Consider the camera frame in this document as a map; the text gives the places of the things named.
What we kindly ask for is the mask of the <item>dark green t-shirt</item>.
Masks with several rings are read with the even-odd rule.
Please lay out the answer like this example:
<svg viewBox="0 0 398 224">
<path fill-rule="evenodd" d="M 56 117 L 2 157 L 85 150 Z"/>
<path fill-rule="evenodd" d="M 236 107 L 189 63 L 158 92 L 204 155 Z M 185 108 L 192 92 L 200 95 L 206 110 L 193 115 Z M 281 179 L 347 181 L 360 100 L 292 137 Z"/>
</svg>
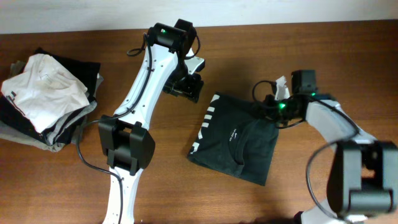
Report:
<svg viewBox="0 0 398 224">
<path fill-rule="evenodd" d="M 250 101 L 216 92 L 187 157 L 199 165 L 264 186 L 279 136 Z"/>
</svg>

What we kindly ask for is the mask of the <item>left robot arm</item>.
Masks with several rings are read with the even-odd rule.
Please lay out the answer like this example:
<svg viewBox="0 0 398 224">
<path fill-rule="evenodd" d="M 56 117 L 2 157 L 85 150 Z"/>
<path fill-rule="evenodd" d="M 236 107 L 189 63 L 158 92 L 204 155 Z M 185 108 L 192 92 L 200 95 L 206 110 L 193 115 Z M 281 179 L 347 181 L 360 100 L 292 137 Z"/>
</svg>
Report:
<svg viewBox="0 0 398 224">
<path fill-rule="evenodd" d="M 98 124 L 111 185 L 105 223 L 134 223 L 139 179 L 150 164 L 155 141 L 150 120 L 162 92 L 196 103 L 204 85 L 205 59 L 192 50 L 198 34 L 191 22 L 156 23 L 144 34 L 145 55 L 134 83 L 112 116 Z"/>
</svg>

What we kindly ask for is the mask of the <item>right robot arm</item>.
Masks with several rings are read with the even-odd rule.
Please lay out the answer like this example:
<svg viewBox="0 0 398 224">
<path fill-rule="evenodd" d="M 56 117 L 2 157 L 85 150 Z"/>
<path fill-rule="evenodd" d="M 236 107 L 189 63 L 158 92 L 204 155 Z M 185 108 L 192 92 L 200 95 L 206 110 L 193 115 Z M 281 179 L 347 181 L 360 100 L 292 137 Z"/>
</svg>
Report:
<svg viewBox="0 0 398 224">
<path fill-rule="evenodd" d="M 296 70 L 286 78 L 271 81 L 272 94 L 255 99 L 265 118 L 278 129 L 291 123 L 308 123 L 326 141 L 313 152 L 306 165 L 306 184 L 315 203 L 312 209 L 298 212 L 294 223 L 364 223 L 397 210 L 397 146 L 380 141 L 361 129 L 341 108 L 337 99 L 319 93 L 314 70 Z M 311 166 L 325 149 L 334 158 L 326 187 L 326 199 L 316 198 L 311 180 Z"/>
</svg>

